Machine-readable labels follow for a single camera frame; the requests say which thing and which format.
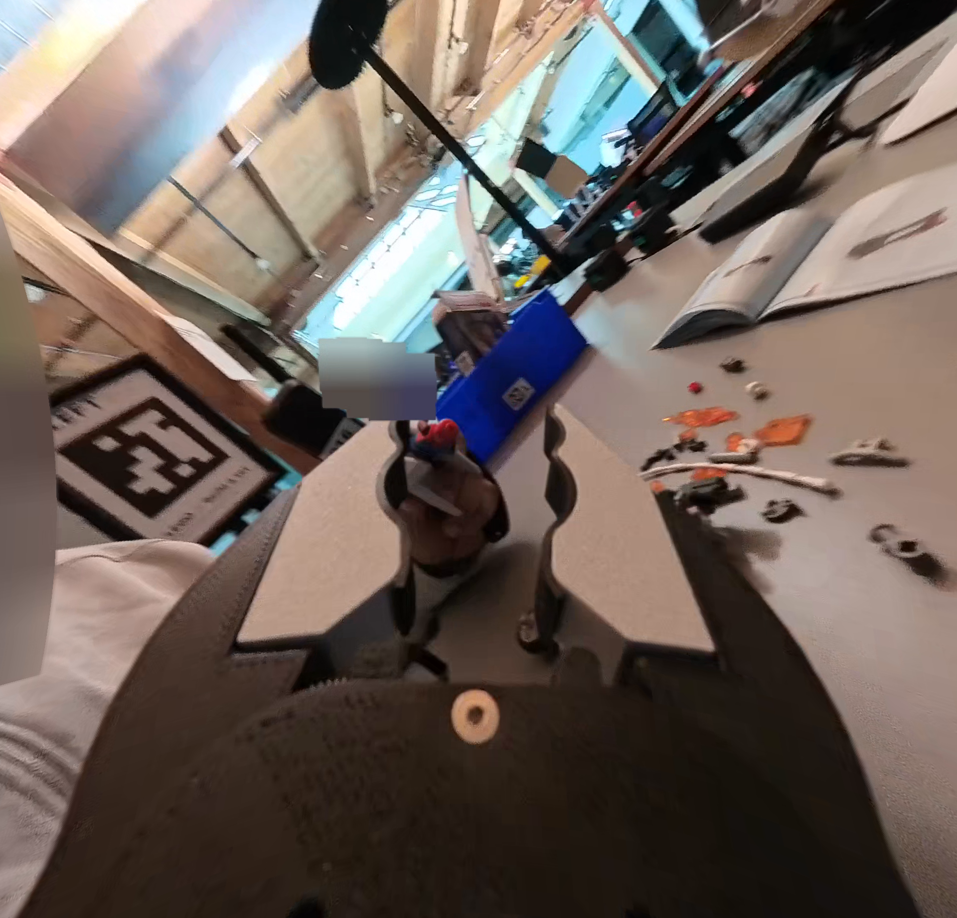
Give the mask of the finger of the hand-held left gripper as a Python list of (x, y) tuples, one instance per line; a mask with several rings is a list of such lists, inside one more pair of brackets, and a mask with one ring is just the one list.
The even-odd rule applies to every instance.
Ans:
[(462, 516), (459, 497), (464, 476), (465, 458), (461, 456), (436, 461), (406, 457), (409, 495), (449, 517)]

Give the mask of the red blue lego minifigure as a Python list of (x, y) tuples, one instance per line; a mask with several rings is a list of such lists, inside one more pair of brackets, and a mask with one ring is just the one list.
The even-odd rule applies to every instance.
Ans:
[(409, 455), (430, 465), (451, 461), (460, 451), (461, 433), (450, 419), (420, 421), (411, 435)]

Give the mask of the framed tag sign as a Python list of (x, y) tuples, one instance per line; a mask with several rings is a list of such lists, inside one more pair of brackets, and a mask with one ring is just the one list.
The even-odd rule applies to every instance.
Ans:
[(115, 541), (213, 545), (283, 464), (146, 354), (50, 395), (61, 504)]

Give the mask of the black floor lamp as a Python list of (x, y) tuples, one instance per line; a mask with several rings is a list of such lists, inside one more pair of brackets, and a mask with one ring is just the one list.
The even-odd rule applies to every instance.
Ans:
[(506, 213), (525, 238), (548, 258), (554, 276), (568, 277), (576, 267), (573, 258), (558, 250), (544, 231), (527, 219), (518, 204), (486, 174), (377, 51), (388, 12), (388, 0), (319, 0), (307, 45), (310, 72), (317, 85), (340, 91), (352, 85), (365, 67), (369, 67)]

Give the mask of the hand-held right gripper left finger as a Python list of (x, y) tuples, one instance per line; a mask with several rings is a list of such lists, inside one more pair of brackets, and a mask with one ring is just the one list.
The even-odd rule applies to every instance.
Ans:
[(236, 634), (242, 653), (305, 654), (301, 681), (447, 681), (415, 627), (410, 423), (373, 422), (307, 475)]

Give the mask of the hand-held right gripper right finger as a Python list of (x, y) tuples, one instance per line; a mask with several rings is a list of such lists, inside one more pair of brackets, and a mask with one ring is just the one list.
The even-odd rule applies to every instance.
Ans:
[(544, 417), (544, 533), (532, 609), (518, 641), (531, 654), (714, 656), (711, 636), (646, 481), (561, 405)]

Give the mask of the white tablet stand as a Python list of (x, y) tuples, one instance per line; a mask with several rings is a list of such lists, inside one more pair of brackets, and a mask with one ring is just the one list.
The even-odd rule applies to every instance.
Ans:
[(842, 1), (828, 13), (815, 67), (829, 82), (810, 106), (810, 123), (795, 139), (736, 182), (708, 210), (700, 235), (714, 244), (780, 212), (844, 127), (841, 115), (863, 77), (894, 46), (892, 10), (898, 0)]

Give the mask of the orange printed lego tile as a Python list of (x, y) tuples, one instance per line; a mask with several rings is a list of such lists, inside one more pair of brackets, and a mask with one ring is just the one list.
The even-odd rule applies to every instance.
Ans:
[(812, 425), (807, 413), (770, 420), (752, 434), (762, 448), (782, 448), (800, 444)]

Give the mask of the person's left hand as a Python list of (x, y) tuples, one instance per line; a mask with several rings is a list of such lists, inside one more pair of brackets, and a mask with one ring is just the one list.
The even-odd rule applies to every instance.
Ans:
[(460, 515), (449, 515), (417, 497), (406, 498), (401, 513), (411, 557), (418, 565), (434, 569), (467, 563), (488, 542), (485, 528), (502, 505), (501, 493), (482, 473), (463, 472), (448, 464), (433, 473), (437, 495)]

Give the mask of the open instruction booklet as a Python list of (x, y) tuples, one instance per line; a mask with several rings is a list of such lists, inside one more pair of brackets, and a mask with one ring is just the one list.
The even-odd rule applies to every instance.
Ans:
[(804, 208), (773, 216), (703, 280), (652, 350), (955, 270), (956, 181), (949, 166), (875, 191), (837, 218)]

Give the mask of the dark lego set box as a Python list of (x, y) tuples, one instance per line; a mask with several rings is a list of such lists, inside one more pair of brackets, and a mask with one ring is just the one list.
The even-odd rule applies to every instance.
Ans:
[(511, 306), (478, 291), (438, 291), (433, 323), (459, 373), (470, 376), (509, 329)]

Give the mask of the wooden post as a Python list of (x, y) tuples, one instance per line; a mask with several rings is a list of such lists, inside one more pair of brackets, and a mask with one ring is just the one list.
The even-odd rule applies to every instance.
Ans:
[(319, 461), (271, 434), (261, 415), (268, 405), (256, 385), (234, 381), (165, 320), (168, 311), (59, 223), (6, 176), (2, 215), (13, 251), (44, 278), (145, 353), (257, 445), (305, 476)]

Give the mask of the blue plastic bin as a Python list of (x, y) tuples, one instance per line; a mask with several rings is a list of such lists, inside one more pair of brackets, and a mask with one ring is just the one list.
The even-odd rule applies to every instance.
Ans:
[(469, 453), (488, 464), (589, 349), (565, 307), (541, 291), (475, 370), (439, 395), (437, 415), (455, 422)]

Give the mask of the black battery box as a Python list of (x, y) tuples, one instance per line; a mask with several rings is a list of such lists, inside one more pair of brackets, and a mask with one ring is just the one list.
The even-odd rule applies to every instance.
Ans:
[(630, 264), (615, 248), (604, 250), (585, 266), (584, 276), (593, 292), (604, 292), (627, 276)]

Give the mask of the light grey lego bracket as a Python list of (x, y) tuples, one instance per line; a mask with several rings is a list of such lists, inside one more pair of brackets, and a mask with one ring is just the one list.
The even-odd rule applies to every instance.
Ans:
[(829, 462), (845, 468), (907, 468), (911, 464), (886, 438), (858, 440), (845, 449), (832, 453)]

